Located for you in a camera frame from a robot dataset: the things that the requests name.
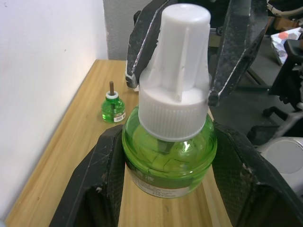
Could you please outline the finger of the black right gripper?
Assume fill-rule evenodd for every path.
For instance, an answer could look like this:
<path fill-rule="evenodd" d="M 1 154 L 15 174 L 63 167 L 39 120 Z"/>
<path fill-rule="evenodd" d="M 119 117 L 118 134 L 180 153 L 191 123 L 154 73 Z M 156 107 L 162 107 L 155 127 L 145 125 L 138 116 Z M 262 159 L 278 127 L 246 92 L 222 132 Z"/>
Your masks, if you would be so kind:
<path fill-rule="evenodd" d="M 265 0 L 230 1 L 208 95 L 209 106 L 218 106 L 236 88 L 256 58 L 267 22 Z"/>
<path fill-rule="evenodd" d="M 125 80 L 129 88 L 139 85 L 140 75 L 151 60 L 157 46 L 163 10 L 176 3 L 176 0 L 153 0 L 136 13 L 126 58 Z"/>

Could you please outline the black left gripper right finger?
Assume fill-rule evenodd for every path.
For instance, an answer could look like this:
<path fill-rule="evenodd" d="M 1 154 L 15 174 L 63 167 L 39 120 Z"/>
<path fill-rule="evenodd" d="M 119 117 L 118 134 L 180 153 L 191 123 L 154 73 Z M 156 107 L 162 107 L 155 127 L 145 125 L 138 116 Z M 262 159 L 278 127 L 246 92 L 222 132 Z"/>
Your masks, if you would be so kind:
<path fill-rule="evenodd" d="M 214 178 L 234 227 L 301 227 L 303 203 L 247 137 L 214 123 Z"/>

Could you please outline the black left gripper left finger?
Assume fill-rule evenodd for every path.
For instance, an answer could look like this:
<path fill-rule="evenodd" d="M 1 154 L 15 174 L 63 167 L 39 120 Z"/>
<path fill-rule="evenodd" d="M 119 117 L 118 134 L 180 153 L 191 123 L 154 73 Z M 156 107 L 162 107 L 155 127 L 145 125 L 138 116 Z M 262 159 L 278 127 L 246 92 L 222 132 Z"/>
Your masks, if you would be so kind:
<path fill-rule="evenodd" d="M 105 130 L 72 173 L 52 227 L 116 227 L 124 186 L 122 125 Z"/>

